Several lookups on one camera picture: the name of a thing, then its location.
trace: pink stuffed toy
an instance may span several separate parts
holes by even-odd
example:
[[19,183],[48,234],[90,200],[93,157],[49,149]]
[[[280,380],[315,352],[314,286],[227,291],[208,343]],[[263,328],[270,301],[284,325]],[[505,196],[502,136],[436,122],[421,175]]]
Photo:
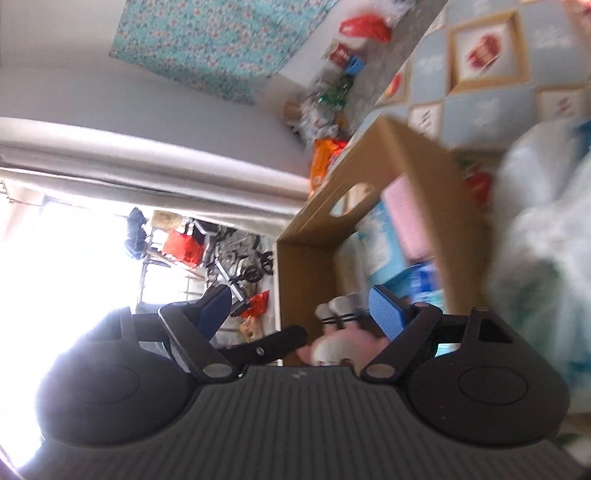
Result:
[[[387,346],[387,338],[376,338],[359,327],[354,302],[354,296],[347,296],[318,305],[316,316],[324,324],[324,335],[311,346],[296,350],[300,360],[314,366],[351,365],[359,374]],[[335,314],[345,324],[344,329],[337,328]]]

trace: white wall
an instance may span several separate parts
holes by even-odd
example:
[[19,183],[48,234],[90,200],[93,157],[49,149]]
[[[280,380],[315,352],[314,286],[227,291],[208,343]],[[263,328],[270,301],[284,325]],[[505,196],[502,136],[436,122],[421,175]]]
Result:
[[159,79],[1,67],[0,116],[132,135],[307,176],[303,145],[270,113]]
[[307,177],[304,147],[262,108],[110,59],[125,0],[0,2],[0,116],[102,129]]

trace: pink box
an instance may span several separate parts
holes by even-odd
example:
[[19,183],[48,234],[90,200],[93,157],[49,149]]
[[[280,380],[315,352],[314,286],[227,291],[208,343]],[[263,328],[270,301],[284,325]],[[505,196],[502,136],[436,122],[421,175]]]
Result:
[[431,258],[433,252],[423,217],[406,176],[397,178],[384,189],[382,201],[396,230],[400,247],[410,263]]

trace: gray floor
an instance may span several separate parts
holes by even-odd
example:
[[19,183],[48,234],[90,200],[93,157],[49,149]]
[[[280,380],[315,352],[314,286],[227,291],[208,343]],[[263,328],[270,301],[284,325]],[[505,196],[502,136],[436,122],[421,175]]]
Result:
[[345,106],[345,116],[351,131],[357,130],[363,119],[373,110],[375,102],[413,52],[447,0],[418,0],[417,3],[396,26],[390,43],[368,42],[365,49],[367,65],[357,75]]

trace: red plastic bag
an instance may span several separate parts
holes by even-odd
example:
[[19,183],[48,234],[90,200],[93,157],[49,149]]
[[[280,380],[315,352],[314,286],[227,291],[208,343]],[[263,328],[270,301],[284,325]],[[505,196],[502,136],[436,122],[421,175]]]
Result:
[[392,39],[392,31],[379,15],[366,14],[341,23],[339,32],[346,37],[374,38],[382,43]]
[[189,224],[185,227],[185,233],[171,230],[162,247],[163,254],[170,254],[178,261],[194,268],[203,261],[205,246],[195,240],[194,236],[187,234]]
[[263,313],[267,311],[267,303],[269,302],[269,291],[265,290],[260,293],[257,293],[253,297],[251,297],[251,307],[242,312],[240,316],[242,318],[248,317],[260,317]]

